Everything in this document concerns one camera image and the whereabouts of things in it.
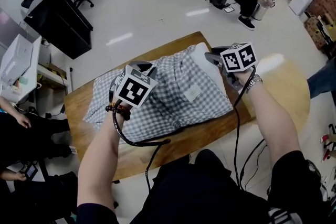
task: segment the paper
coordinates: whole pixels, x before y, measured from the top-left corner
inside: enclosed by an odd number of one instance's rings
[[[197,84],[193,84],[188,90],[184,92],[185,97],[192,103],[200,94],[202,90]]]

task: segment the blue jeans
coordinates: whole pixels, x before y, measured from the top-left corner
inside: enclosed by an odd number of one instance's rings
[[[331,59],[308,80],[310,98],[336,90],[336,58]]]

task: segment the white floor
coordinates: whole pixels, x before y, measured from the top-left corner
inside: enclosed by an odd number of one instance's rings
[[[58,51],[55,51],[52,57],[58,66],[73,67],[72,81],[75,89],[127,60],[196,31],[201,31],[212,47],[252,41],[259,59],[272,52],[282,53],[296,62],[307,78],[326,61],[325,56],[316,50],[299,18],[288,7],[288,0],[276,0],[275,8],[269,10],[262,21],[254,22],[255,31],[249,31],[238,24],[237,4],[233,5],[235,11],[227,14],[204,0],[92,1],[95,4],[94,8],[90,8],[87,3],[80,7],[94,27],[91,34],[92,50],[75,60]],[[188,12],[204,8],[208,8],[209,11],[186,16]],[[323,147],[319,138],[328,132],[328,125],[334,122],[334,115],[331,94],[318,96],[311,101],[309,120],[300,134],[305,157],[315,162],[324,176],[330,176],[336,160],[321,162]],[[235,137],[236,131],[233,131],[208,146],[230,170],[234,170]],[[242,127],[238,167],[242,167],[247,155],[260,140],[257,126],[247,124]],[[247,165],[244,182],[254,173],[256,158],[257,154],[254,154]],[[78,163],[75,163],[72,166],[77,169]],[[150,171],[150,177],[154,177],[157,171],[158,169]],[[270,180],[271,167],[266,148],[260,156],[258,173],[247,186],[248,191],[266,198]],[[144,174],[123,179],[121,184],[114,185],[113,189],[120,205],[117,209],[118,219],[120,223],[129,223],[141,210],[148,194]]]

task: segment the black cabinet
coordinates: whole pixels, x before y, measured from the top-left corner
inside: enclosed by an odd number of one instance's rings
[[[34,0],[25,22],[71,59],[91,49],[93,27],[71,0]]]

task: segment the smartphone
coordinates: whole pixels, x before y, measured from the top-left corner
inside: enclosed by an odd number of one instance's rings
[[[224,8],[227,13],[233,12],[235,9],[232,7]]]
[[[34,164],[29,164],[26,168],[26,170],[24,171],[26,177],[28,180],[32,180],[34,178],[34,176],[36,175],[38,169],[35,167]]]

